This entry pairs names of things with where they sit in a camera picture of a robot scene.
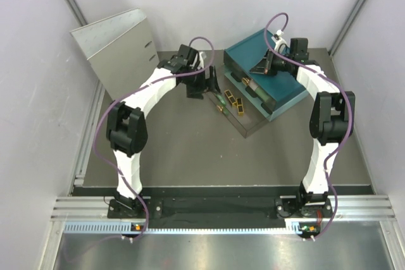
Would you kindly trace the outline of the clear acrylic drawer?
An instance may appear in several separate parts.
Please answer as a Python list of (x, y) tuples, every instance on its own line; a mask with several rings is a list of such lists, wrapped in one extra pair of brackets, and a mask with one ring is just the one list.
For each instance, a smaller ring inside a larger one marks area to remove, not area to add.
[[(231, 75), (231, 72), (226, 68), (218, 71), (218, 84), (221, 89), (221, 95), (225, 99), (227, 105), (222, 106), (212, 92), (207, 93), (207, 96), (214, 103), (217, 110), (217, 105), (228, 109), (230, 112), (228, 116), (225, 116), (221, 111), (218, 111), (226, 117), (226, 119), (244, 138), (250, 137), (253, 133), (270, 122), (271, 114), (261, 107), (260, 100), (257, 97), (252, 97), (247, 91), (247, 87), (242, 82), (236, 81)], [(244, 105), (243, 116), (238, 115), (237, 106), (232, 106), (227, 101), (224, 94), (225, 90), (230, 90), (236, 99), (242, 99)]]

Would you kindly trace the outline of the mint green white tube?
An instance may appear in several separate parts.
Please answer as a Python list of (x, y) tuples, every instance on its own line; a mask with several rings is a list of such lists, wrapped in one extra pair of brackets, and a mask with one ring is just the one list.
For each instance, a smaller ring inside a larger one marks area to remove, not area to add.
[(273, 106), (274, 99), (270, 96), (263, 88), (258, 86), (256, 83), (249, 84), (249, 88), (262, 100), (263, 103)]

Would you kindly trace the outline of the teal drawer cabinet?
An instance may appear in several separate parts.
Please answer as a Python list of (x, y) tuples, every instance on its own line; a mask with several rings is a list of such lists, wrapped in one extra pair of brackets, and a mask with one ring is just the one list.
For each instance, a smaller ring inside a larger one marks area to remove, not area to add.
[(271, 52), (267, 44), (284, 56), (289, 54), (280, 34), (259, 30), (225, 49), (223, 63), (226, 77), (271, 121), (301, 102), (308, 91), (289, 72), (271, 70), (272, 64), (285, 61)]

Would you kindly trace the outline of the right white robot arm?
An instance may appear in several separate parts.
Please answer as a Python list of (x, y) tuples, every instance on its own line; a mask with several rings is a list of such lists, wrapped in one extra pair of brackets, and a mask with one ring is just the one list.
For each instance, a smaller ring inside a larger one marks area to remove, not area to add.
[(313, 98), (309, 132), (313, 151), (309, 168), (300, 184), (295, 211), (304, 217), (325, 208), (330, 190), (330, 173), (339, 149), (352, 134), (355, 95), (329, 79), (319, 64), (309, 60), (308, 40), (276, 35), (275, 45), (266, 52), (263, 66), (251, 72), (266, 76), (289, 73)]

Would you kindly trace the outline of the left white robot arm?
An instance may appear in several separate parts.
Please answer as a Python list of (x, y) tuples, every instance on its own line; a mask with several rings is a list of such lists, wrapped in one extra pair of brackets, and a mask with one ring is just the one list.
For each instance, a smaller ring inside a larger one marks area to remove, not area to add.
[(219, 93), (216, 69), (205, 63), (205, 53), (182, 44), (170, 59), (160, 61), (151, 76), (134, 92), (116, 103), (107, 117), (106, 138), (113, 150), (119, 182), (109, 203), (109, 218), (143, 218), (146, 204), (140, 197), (140, 155), (148, 140), (146, 118), (162, 97), (177, 85), (186, 86), (188, 98)]

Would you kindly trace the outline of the gold makeup palette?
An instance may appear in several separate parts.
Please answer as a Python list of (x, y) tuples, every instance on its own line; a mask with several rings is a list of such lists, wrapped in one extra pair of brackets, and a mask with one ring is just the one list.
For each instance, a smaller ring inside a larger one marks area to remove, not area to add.
[(237, 98), (237, 112), (239, 116), (244, 115), (244, 105), (241, 98)]
[(233, 93), (230, 90), (225, 90), (224, 91), (225, 97), (227, 98), (227, 101), (232, 105), (232, 106), (237, 106), (237, 100), (234, 97)]

